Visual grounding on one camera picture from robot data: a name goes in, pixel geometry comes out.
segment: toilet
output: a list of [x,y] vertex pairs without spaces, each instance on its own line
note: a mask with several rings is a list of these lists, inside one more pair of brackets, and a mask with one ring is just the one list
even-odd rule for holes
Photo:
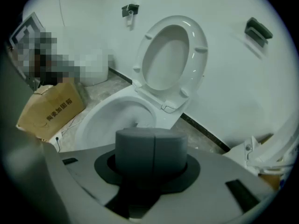
[[132,85],[88,113],[76,132],[76,150],[115,143],[115,132],[124,128],[171,129],[199,88],[207,50],[204,32],[188,17],[152,26],[132,64]]

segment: toilet lid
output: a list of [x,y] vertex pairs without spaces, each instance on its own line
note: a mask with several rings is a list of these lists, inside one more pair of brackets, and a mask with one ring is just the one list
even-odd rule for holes
[[185,16],[170,16],[144,35],[132,82],[138,94],[171,113],[198,89],[206,61],[207,42],[199,24]]

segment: black baseboard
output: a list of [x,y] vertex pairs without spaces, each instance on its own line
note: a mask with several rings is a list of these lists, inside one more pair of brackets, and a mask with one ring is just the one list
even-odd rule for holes
[[[119,73],[118,71],[112,69],[109,67],[109,70],[119,76],[120,78],[124,79],[128,83],[132,84],[132,80],[123,74]],[[199,123],[197,123],[195,120],[190,118],[188,115],[183,113],[181,115],[181,118],[186,121],[188,124],[192,125],[194,128],[196,128],[198,131],[203,133],[206,137],[208,137],[211,141],[213,141],[216,145],[218,145],[223,151],[228,152],[230,148],[226,146],[220,139],[218,139],[216,136],[214,136],[212,133],[210,133],[208,130],[206,130],[203,126],[201,126]]]

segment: brown cardboard box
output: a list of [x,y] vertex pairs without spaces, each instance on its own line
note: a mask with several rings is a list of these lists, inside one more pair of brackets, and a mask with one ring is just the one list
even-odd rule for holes
[[74,83],[41,86],[25,105],[17,127],[48,141],[84,108]]

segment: gray tile floor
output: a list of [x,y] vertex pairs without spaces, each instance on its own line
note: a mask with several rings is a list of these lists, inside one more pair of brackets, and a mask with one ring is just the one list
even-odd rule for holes
[[[89,87],[83,87],[79,84],[78,91],[85,102],[86,108],[62,128],[63,138],[60,142],[61,152],[75,150],[74,138],[76,130],[79,127],[79,123],[92,108],[94,108],[99,102],[103,101],[107,97],[129,85],[130,84],[128,82],[112,72],[109,72],[108,80],[103,83]],[[188,145],[190,147],[198,148],[211,153],[224,153],[224,151],[213,141],[181,118],[179,118],[172,127],[172,130],[185,132],[188,135]]]

